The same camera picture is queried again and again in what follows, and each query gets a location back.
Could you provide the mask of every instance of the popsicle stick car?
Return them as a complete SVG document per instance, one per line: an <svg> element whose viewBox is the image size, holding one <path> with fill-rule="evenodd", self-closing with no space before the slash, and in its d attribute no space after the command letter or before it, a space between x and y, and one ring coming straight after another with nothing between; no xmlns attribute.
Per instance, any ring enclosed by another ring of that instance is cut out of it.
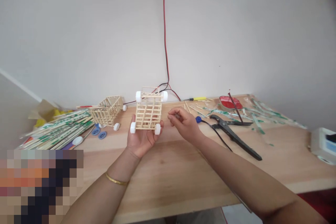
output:
<svg viewBox="0 0 336 224"><path fill-rule="evenodd" d="M108 125L117 131L120 123L114 123L114 119L121 110L126 111L127 106L123 105L121 96L108 96L97 106L89 106L88 109L94 122L101 128Z"/></svg>
<svg viewBox="0 0 336 224"><path fill-rule="evenodd" d="M138 91L135 95L136 115L135 122L131 123L130 132L135 133L136 130L154 130L155 135L159 135L161 131L161 110L162 102L168 100L168 92L160 90L157 93L149 93Z"/></svg>

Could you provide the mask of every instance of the pixelated area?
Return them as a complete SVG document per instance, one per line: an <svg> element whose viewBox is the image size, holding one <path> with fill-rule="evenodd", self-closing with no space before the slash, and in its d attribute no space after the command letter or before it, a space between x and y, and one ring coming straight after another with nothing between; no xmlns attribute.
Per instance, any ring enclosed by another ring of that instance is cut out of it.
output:
<svg viewBox="0 0 336 224"><path fill-rule="evenodd" d="M82 150L8 150L0 159L0 223L60 223L82 188Z"/></svg>

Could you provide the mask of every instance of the bundle of wooden sticks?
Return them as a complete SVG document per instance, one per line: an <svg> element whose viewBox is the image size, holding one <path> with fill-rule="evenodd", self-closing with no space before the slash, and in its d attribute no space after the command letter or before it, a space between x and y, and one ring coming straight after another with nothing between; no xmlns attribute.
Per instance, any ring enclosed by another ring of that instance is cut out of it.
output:
<svg viewBox="0 0 336 224"><path fill-rule="evenodd" d="M25 134L24 137L29 138L17 149L62 149L95 124L87 109L54 118L55 120Z"/></svg>

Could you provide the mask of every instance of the bangle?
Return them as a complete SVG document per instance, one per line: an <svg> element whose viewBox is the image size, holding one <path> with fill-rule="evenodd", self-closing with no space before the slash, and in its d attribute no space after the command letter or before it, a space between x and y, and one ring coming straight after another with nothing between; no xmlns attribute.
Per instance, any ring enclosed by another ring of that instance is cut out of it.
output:
<svg viewBox="0 0 336 224"><path fill-rule="evenodd" d="M112 181L113 183L116 183L118 185L126 186L128 184L128 182L122 182L122 181L114 180L109 175L107 175L107 171L105 172L105 175L110 181Z"/></svg>

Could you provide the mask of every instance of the hand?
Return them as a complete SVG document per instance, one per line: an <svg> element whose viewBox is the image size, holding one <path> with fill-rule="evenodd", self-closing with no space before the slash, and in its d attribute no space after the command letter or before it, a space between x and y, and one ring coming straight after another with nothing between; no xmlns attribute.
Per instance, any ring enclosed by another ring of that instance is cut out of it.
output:
<svg viewBox="0 0 336 224"><path fill-rule="evenodd" d="M203 137L195 117L182 107L175 107L168 112L171 126L175 126L181 136L188 142Z"/></svg>
<svg viewBox="0 0 336 224"><path fill-rule="evenodd" d="M135 115L132 115L132 122L135 122ZM155 144L162 134L163 121L160 121L160 135L154 135L153 130L137 130L134 134L128 131L127 147L138 158L142 158Z"/></svg>

